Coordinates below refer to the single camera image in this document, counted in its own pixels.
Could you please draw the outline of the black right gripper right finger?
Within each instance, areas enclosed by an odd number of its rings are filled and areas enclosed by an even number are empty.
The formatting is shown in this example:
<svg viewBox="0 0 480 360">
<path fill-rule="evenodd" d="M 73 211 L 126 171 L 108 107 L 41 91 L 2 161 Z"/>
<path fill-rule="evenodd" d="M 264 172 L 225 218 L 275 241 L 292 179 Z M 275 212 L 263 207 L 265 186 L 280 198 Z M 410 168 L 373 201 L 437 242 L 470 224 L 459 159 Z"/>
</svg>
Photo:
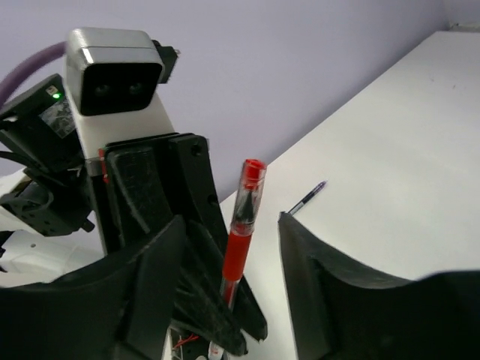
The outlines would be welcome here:
<svg viewBox="0 0 480 360">
<path fill-rule="evenodd" d="M 479 273 L 407 280 L 326 244 L 292 215 L 278 220 L 300 359 L 477 359 Z"/>
</svg>

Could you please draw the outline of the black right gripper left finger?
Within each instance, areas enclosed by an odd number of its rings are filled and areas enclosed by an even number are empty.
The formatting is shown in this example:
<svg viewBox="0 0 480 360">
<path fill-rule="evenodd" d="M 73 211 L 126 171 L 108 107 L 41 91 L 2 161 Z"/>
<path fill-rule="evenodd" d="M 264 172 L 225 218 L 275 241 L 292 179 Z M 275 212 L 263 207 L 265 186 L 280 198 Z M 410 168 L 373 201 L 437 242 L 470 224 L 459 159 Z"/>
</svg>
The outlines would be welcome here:
<svg viewBox="0 0 480 360">
<path fill-rule="evenodd" d="M 1 290 L 2 359 L 161 359 L 187 239 L 161 231 L 52 283 Z"/>
</svg>

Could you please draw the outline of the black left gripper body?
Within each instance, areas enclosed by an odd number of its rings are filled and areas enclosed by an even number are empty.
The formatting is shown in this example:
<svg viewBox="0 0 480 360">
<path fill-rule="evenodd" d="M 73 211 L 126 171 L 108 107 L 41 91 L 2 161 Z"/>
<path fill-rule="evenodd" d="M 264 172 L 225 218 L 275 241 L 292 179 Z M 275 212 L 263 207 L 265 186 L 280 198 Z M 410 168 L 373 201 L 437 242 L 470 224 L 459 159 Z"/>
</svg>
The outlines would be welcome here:
<svg viewBox="0 0 480 360">
<path fill-rule="evenodd" d="M 1 158 L 22 164 L 25 181 L 1 196 L 1 209 L 46 236 L 99 233 L 86 160 L 58 73 L 1 107 Z"/>
</svg>

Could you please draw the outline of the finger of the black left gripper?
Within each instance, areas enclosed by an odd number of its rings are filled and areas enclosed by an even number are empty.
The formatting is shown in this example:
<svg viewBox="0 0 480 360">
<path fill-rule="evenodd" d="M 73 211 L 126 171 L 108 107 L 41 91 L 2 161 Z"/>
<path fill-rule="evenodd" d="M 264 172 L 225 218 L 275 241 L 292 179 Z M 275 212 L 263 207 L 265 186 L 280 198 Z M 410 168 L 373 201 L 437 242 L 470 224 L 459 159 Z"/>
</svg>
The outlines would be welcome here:
<svg viewBox="0 0 480 360">
<path fill-rule="evenodd" d="M 234 356 L 243 356 L 247 353 L 245 337 L 221 297 L 221 252 L 202 224 L 190 220 L 186 230 L 172 321 Z"/>
<path fill-rule="evenodd" d="M 112 222 L 121 246 L 128 247 L 156 234 L 180 216 L 186 226 L 188 221 L 195 221 L 209 231 L 221 253 L 221 275 L 227 228 L 218 203 L 206 138 L 171 133 L 114 142 L 105 149 L 104 163 Z M 185 329 L 173 322 L 180 268 L 169 326 Z M 266 318 L 246 280 L 241 280 L 235 307 L 229 310 L 244 338 L 267 338 Z"/>
</svg>

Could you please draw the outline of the red ballpoint pen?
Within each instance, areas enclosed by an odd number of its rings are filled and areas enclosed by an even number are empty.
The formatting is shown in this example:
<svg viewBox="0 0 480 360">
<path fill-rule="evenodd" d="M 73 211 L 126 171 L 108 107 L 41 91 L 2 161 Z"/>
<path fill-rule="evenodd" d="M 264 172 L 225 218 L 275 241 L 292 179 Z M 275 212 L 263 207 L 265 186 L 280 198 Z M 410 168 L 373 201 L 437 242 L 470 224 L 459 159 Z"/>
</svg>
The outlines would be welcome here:
<svg viewBox="0 0 480 360">
<path fill-rule="evenodd" d="M 263 195 L 267 166 L 257 159 L 244 161 L 233 207 L 222 268 L 221 295 L 228 308 L 234 306 L 242 279 L 257 214 Z"/>
</svg>

